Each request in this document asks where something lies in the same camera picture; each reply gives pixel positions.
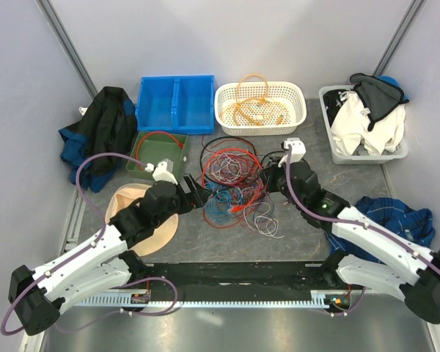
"tangled wires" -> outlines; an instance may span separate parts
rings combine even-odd
[[[248,149],[214,149],[226,142],[247,144]],[[274,205],[265,200],[266,192],[260,179],[262,166],[251,142],[238,137],[214,139],[202,149],[199,162],[203,186],[215,192],[204,206],[204,219],[210,226],[227,229],[241,224],[278,238],[279,222],[272,218]]]

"metal corner post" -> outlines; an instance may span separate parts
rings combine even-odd
[[[74,66],[77,74],[80,76],[81,81],[87,88],[89,95],[94,98],[98,93],[98,91],[96,90],[96,86],[89,76],[83,62],[81,61],[77,50],[73,46],[67,31],[65,31],[65,28],[60,21],[60,18],[57,15],[56,10],[54,9],[54,6],[52,6],[51,0],[36,0],[36,2],[43,11],[44,16],[47,18],[54,33],[59,39],[60,44],[67,53],[68,58],[72,62],[72,65]]]
[[[383,56],[381,57],[380,62],[376,66],[376,69],[373,72],[374,76],[383,75],[384,71],[386,70],[389,63],[391,62],[391,59],[395,55],[396,50],[399,48],[406,33],[408,32],[409,27],[414,22],[415,18],[419,14],[420,9],[422,8],[422,5],[424,3],[425,3],[425,0],[412,0],[406,13],[404,14],[403,19],[399,23],[399,26],[397,27],[396,32],[394,33],[393,37],[391,38],[391,41],[389,42],[388,46],[386,47],[386,50],[385,50]]]

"white cloth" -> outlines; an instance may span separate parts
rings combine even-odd
[[[404,105],[397,106],[369,132],[367,128],[370,119],[365,114],[365,107],[357,93],[348,92],[346,98],[331,126],[337,152],[353,155],[363,142],[369,155],[381,155],[385,150],[393,153],[404,135]]]

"white wall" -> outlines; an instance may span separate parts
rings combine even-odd
[[[387,164],[396,197],[433,211],[440,247],[440,0],[427,1],[385,72],[411,102],[406,106],[409,154]]]
[[[372,73],[410,0],[52,0],[98,89],[142,76],[250,73],[306,98]]]
[[[0,1],[0,322],[12,271],[59,250],[73,186],[57,130],[90,101],[36,2]],[[20,341],[0,335],[0,352]]]

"white laundry basket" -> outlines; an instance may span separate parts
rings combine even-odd
[[[300,88],[295,84],[288,82],[267,82],[268,98],[274,102],[276,108],[271,108],[271,114],[277,118],[275,123],[264,123],[256,125],[248,121],[240,114],[234,115],[234,106],[236,103],[235,92],[238,83],[228,83],[219,87],[215,94],[215,118],[226,134],[231,136],[267,136],[276,134],[289,134],[294,132],[307,117],[307,107],[305,99]],[[240,85],[238,90],[239,101],[249,98],[262,97],[266,92],[264,82],[245,82]],[[254,115],[259,110],[260,105],[257,102],[251,102],[247,109],[252,116],[258,120],[262,115]]]
[[[335,164],[384,164],[387,161],[393,159],[401,159],[408,155],[408,147],[404,139],[401,140],[396,147],[396,151],[393,154],[388,155],[341,155],[337,152],[336,143],[331,132],[331,126],[329,125],[328,114],[326,112],[326,106],[324,105],[323,96],[330,90],[336,89],[352,89],[353,85],[347,86],[329,86],[323,87],[319,91],[321,109],[323,110],[324,124],[326,125],[326,132],[328,133],[329,143],[331,144],[331,156],[332,161]]]

